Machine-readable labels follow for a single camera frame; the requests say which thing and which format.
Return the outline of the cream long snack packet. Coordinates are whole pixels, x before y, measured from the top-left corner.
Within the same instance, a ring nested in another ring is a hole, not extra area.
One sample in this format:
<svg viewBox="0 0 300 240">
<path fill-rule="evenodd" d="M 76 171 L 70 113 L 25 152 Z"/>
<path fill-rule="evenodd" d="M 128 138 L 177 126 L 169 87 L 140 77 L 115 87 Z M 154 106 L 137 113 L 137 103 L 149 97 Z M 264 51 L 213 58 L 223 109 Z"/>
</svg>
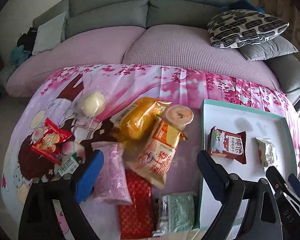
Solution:
<svg viewBox="0 0 300 240">
<path fill-rule="evenodd" d="M 258 155 L 263 169 L 266 171 L 269 167 L 277 167 L 278 157 L 274 144 L 268 138 L 256 137 L 258 143 Z"/>
</svg>

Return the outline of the small green white packet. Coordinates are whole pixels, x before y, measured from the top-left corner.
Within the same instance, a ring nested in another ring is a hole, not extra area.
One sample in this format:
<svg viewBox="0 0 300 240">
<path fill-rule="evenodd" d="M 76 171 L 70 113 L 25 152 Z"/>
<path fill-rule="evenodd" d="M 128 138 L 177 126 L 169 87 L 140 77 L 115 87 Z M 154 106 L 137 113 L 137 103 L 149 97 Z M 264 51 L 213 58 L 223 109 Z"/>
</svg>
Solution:
<svg viewBox="0 0 300 240">
<path fill-rule="evenodd" d="M 61 177 L 66 174 L 73 174 L 77 170 L 81 162 L 82 159 L 77 156 L 77 153 L 74 153 L 60 166 L 57 173 Z"/>
</svg>

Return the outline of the small red snack packet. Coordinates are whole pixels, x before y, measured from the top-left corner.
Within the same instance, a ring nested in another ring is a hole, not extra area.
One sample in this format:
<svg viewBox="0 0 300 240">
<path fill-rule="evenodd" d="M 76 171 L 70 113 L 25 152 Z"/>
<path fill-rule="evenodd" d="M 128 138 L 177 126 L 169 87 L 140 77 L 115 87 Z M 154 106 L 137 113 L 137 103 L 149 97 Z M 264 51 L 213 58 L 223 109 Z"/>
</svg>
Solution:
<svg viewBox="0 0 300 240">
<path fill-rule="evenodd" d="M 31 146 L 31 151 L 54 164 L 61 165 L 60 145 L 71 136 L 71 132 L 59 128 L 49 118 L 46 118 L 43 136 Z"/>
</svg>

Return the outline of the pink snack packet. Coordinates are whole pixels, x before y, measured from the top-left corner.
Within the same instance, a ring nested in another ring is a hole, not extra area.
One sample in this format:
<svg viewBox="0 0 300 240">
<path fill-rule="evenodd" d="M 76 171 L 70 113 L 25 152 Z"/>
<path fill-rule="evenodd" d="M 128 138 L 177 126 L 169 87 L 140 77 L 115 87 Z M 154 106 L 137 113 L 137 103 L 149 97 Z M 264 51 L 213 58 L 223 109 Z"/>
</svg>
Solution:
<svg viewBox="0 0 300 240">
<path fill-rule="evenodd" d="M 94 185 L 94 200 L 113 205 L 131 205 L 132 200 L 127 186 L 122 155 L 123 146 L 119 142 L 93 142 L 94 150 L 104 156 L 102 169 Z"/>
</svg>

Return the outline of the green white snack packet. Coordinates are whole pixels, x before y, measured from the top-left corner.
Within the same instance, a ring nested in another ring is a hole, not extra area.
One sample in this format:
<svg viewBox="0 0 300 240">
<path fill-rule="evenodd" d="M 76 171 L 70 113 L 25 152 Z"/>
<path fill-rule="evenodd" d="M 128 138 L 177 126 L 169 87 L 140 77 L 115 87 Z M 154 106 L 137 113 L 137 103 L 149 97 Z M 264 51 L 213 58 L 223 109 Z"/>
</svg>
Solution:
<svg viewBox="0 0 300 240">
<path fill-rule="evenodd" d="M 158 221 L 153 237 L 192 230 L 195 219 L 194 193 L 183 192 L 158 199 Z"/>
</svg>

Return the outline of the dark red white packet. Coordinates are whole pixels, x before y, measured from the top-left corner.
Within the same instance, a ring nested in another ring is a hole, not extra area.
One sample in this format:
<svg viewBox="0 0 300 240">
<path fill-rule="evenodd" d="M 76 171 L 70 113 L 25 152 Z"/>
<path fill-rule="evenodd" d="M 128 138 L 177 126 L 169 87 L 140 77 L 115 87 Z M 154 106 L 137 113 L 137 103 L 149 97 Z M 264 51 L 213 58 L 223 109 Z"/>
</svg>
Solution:
<svg viewBox="0 0 300 240">
<path fill-rule="evenodd" d="M 246 131 L 232 133 L 214 126 L 207 140 L 207 152 L 222 158 L 234 159 L 245 165 L 247 133 Z"/>
</svg>

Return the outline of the red patterned snack packet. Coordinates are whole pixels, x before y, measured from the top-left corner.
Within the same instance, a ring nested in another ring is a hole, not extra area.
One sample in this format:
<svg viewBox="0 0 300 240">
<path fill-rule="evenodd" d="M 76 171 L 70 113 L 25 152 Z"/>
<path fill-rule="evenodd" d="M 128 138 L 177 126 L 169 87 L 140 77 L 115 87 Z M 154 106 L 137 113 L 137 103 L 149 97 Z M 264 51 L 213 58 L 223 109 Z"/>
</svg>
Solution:
<svg viewBox="0 0 300 240">
<path fill-rule="evenodd" d="M 126 171 L 131 205 L 119 205 L 121 239 L 151 238 L 155 229 L 155 214 L 151 184 L 132 170 Z"/>
</svg>

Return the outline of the cream orange biscuit bag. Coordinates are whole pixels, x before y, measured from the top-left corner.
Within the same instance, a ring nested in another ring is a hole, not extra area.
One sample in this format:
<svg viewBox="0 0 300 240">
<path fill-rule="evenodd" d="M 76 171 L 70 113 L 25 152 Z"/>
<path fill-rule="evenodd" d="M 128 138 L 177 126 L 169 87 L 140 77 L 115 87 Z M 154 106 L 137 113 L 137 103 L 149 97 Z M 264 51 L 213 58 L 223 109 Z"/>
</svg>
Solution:
<svg viewBox="0 0 300 240">
<path fill-rule="evenodd" d="M 149 183 L 163 189 L 178 144 L 186 139 L 182 131 L 158 116 L 143 150 L 126 164 Z"/>
</svg>

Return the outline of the clear white bun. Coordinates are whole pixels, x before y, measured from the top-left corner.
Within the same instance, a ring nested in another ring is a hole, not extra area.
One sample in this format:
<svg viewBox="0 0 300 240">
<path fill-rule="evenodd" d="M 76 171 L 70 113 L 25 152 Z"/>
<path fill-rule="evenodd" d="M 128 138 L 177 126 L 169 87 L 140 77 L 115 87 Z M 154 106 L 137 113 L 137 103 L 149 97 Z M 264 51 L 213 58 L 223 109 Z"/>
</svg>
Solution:
<svg viewBox="0 0 300 240">
<path fill-rule="evenodd" d="M 108 98 L 108 94 L 99 88 L 87 89 L 75 102 L 75 113 L 87 118 L 96 117 L 105 110 Z"/>
</svg>

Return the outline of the round jelly cup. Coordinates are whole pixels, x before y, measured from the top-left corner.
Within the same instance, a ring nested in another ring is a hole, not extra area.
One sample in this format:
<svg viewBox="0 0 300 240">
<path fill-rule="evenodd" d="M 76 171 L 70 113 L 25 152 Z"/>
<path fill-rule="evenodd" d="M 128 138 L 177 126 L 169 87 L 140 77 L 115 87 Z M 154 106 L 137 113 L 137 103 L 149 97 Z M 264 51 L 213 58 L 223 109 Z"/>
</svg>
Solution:
<svg viewBox="0 0 300 240">
<path fill-rule="evenodd" d="M 164 119 L 176 129 L 183 131 L 193 121 L 194 113 L 189 107 L 173 105 L 166 110 Z"/>
</svg>

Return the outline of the orange yellow snack bag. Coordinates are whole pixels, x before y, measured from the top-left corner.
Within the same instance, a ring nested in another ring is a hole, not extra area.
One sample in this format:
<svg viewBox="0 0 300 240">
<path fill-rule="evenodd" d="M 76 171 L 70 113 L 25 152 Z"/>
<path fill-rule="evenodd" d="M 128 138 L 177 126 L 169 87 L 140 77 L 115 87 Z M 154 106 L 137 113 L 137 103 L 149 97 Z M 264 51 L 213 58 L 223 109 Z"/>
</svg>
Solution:
<svg viewBox="0 0 300 240">
<path fill-rule="evenodd" d="M 111 135 L 121 142 L 141 140 L 171 104 L 150 97 L 135 100 L 115 117 Z"/>
</svg>

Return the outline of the pink cartoon printed blanket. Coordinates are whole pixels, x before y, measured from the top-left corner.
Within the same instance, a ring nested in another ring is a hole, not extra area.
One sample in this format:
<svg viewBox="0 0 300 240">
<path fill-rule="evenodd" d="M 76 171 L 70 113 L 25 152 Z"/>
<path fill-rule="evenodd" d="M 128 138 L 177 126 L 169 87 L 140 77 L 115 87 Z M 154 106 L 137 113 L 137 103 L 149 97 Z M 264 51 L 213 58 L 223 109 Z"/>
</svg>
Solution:
<svg viewBox="0 0 300 240">
<path fill-rule="evenodd" d="M 284 116 L 300 172 L 300 122 L 282 92 L 234 77 L 177 67 L 67 67 L 55 72 L 35 92 L 12 133 L 2 176 L 16 187 L 2 194 L 8 210 L 20 220 L 31 179 L 53 176 L 54 163 L 31 150 L 46 119 L 62 129 L 69 128 L 77 142 L 105 141 L 113 135 L 134 148 L 149 137 L 165 101 L 198 108 L 205 99 Z"/>
</svg>

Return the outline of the plain grey pillow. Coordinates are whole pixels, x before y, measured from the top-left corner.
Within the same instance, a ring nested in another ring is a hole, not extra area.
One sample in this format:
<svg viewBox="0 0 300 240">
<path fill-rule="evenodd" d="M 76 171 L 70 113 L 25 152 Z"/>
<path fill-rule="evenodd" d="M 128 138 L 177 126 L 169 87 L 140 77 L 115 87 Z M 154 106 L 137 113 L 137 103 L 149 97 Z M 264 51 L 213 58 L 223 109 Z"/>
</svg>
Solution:
<svg viewBox="0 0 300 240">
<path fill-rule="evenodd" d="M 260 44 L 250 44 L 239 48 L 247 61 L 266 61 L 279 56 L 298 53 L 298 49 L 282 36 Z"/>
</svg>

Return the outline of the dark clothes pile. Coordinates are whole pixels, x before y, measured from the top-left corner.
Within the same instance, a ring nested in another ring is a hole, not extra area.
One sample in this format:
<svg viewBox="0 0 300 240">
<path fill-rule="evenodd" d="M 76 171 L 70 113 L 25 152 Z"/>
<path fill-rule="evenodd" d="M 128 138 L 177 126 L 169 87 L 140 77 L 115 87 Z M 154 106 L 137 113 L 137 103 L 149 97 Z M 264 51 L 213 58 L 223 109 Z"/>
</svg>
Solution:
<svg viewBox="0 0 300 240">
<path fill-rule="evenodd" d="M 10 63 L 13 66 L 19 67 L 32 55 L 36 36 L 37 29 L 30 27 L 19 37 L 16 47 L 10 53 Z"/>
</svg>

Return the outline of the grey sofa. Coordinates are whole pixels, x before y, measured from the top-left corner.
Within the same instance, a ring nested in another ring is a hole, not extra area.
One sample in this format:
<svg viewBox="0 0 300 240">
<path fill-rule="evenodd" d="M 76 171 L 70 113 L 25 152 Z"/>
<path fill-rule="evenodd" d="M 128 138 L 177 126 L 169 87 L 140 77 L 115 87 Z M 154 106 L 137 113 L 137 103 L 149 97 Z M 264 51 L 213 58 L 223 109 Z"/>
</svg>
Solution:
<svg viewBox="0 0 300 240">
<path fill-rule="evenodd" d="M 66 12 L 64 38 L 95 29 L 182 25 L 207 30 L 210 20 L 242 0 L 62 0 L 33 20 L 38 28 Z M 294 54 L 263 61 L 292 103 L 300 99 L 300 62 Z"/>
</svg>

